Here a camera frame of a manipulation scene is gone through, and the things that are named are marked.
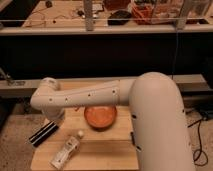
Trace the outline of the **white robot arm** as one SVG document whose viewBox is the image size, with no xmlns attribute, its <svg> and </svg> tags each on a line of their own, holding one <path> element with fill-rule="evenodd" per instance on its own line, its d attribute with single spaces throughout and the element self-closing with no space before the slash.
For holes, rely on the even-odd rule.
<svg viewBox="0 0 213 171">
<path fill-rule="evenodd" d="M 139 171 L 196 171 L 182 96 L 165 74 L 148 72 L 70 90 L 47 77 L 31 96 L 31 105 L 53 122 L 60 121 L 67 107 L 127 105 Z"/>
</svg>

